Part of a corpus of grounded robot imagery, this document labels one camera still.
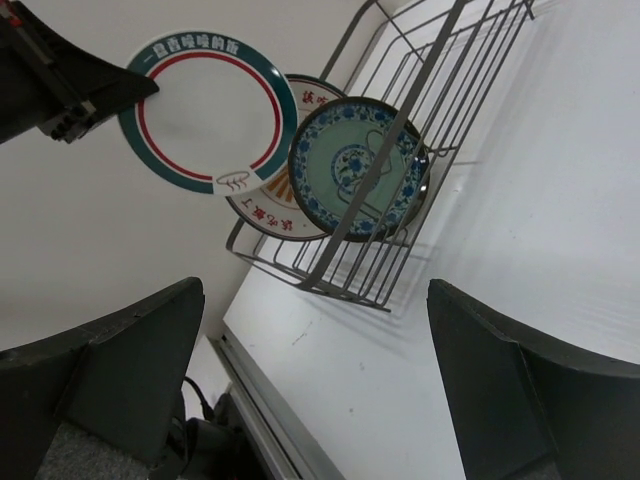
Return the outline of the green red rimmed plate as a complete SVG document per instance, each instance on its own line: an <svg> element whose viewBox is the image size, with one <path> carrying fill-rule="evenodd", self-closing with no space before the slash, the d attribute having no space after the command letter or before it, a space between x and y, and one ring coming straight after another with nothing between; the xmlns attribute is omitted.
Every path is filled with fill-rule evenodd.
<svg viewBox="0 0 640 480"><path fill-rule="evenodd" d="M118 116L131 150L156 175L188 191L234 196L274 178L298 126L286 76L246 43L203 30L141 47L129 71L159 90Z"/></svg>

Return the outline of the blue floral small plate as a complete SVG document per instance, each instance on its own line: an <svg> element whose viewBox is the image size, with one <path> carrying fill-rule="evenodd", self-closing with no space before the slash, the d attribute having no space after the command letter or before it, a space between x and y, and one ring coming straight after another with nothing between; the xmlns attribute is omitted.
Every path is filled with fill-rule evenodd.
<svg viewBox="0 0 640 480"><path fill-rule="evenodd" d="M331 235L368 174L398 110L377 99L351 96L330 101L299 126L288 157L295 199L319 229ZM410 224L429 187L428 149L406 122L386 157L345 239L383 240Z"/></svg>

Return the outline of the orange sunburst plate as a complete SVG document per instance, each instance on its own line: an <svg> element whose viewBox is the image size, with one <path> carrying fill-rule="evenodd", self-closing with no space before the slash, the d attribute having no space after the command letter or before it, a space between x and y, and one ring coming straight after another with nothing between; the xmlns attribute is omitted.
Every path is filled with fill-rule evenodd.
<svg viewBox="0 0 640 480"><path fill-rule="evenodd" d="M298 124L325 103L345 94L316 77L287 74L298 108ZM313 241L327 233L315 226L298 206L289 182L287 163L265 185L227 198L235 213L260 233L285 241Z"/></svg>

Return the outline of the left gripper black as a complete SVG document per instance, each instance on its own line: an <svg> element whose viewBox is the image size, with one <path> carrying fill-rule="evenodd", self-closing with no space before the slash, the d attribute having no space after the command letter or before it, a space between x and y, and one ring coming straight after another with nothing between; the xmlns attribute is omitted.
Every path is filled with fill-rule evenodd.
<svg viewBox="0 0 640 480"><path fill-rule="evenodd" d="M20 1L1 3L1 141L34 128L70 144L159 92L76 47Z"/></svg>

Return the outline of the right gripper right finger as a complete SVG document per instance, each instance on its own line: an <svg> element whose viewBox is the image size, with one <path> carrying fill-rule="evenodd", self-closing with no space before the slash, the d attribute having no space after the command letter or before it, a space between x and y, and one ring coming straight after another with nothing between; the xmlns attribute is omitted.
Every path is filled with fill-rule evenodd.
<svg viewBox="0 0 640 480"><path fill-rule="evenodd" d="M430 282L427 311L468 479L636 479L639 367Z"/></svg>

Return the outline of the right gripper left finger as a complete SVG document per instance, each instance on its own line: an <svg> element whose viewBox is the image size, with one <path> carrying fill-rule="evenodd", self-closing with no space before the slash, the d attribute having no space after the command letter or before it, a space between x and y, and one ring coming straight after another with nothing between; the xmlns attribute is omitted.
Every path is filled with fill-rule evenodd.
<svg viewBox="0 0 640 480"><path fill-rule="evenodd" d="M1 476L33 479L61 426L160 465L205 306L180 280L99 319L1 353Z"/></svg>

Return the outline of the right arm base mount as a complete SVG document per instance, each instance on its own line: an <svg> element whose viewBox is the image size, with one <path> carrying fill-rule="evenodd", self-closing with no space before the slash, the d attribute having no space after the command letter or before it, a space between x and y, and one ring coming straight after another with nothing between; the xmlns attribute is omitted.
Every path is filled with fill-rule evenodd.
<svg viewBox="0 0 640 480"><path fill-rule="evenodd" d="M272 479L259 448L251 439L246 422L228 393L215 405L199 385L186 376L184 382L196 394L202 416L175 418L167 446L174 458L170 467L175 479Z"/></svg>

